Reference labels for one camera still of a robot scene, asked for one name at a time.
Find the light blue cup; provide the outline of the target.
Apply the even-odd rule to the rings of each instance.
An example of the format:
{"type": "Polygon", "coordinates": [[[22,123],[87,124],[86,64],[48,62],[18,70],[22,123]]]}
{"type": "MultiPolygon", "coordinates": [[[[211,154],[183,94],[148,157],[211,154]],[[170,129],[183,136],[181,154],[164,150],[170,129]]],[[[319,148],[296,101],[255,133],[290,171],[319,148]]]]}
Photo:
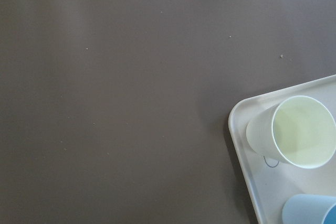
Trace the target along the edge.
{"type": "Polygon", "coordinates": [[[335,223],[335,197],[294,195],[284,204],[282,223],[335,223]]]}

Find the cream rectangular rabbit tray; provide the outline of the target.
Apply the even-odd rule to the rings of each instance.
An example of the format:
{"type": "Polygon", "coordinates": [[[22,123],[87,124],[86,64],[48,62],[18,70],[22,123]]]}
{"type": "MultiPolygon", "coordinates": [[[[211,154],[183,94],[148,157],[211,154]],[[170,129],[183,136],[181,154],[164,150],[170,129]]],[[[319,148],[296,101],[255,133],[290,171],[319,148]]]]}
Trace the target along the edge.
{"type": "Polygon", "coordinates": [[[335,158],[315,169],[302,169],[263,158],[247,143],[247,123],[263,110],[294,95],[307,95],[335,115],[335,76],[305,82],[239,101],[228,128],[258,223],[282,223],[285,202],[296,194],[335,196],[335,158]]]}

